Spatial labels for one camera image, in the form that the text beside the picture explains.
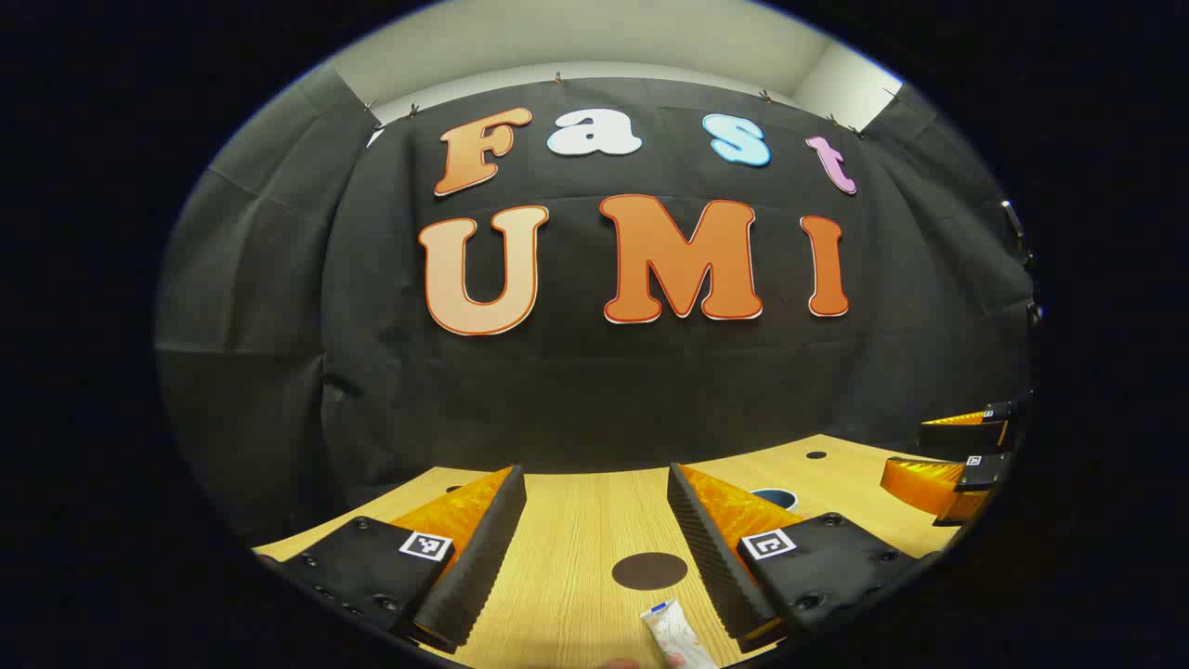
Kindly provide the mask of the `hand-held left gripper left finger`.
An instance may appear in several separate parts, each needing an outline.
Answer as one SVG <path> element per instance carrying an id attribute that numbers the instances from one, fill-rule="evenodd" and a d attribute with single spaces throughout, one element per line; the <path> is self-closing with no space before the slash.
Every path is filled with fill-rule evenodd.
<path id="1" fill-rule="evenodd" d="M 259 558 L 348 619 L 451 655 L 487 606 L 526 501 L 523 467 L 507 466 L 395 519 L 356 515 Z"/>

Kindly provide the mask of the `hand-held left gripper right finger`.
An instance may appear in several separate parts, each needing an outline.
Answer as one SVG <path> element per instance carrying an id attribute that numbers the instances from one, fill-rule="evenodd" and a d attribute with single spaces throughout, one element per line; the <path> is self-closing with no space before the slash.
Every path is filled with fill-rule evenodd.
<path id="1" fill-rule="evenodd" d="M 667 499 L 726 635 L 749 652 L 858 616 L 938 560 L 856 520 L 793 515 L 696 467 L 672 463 Z"/>

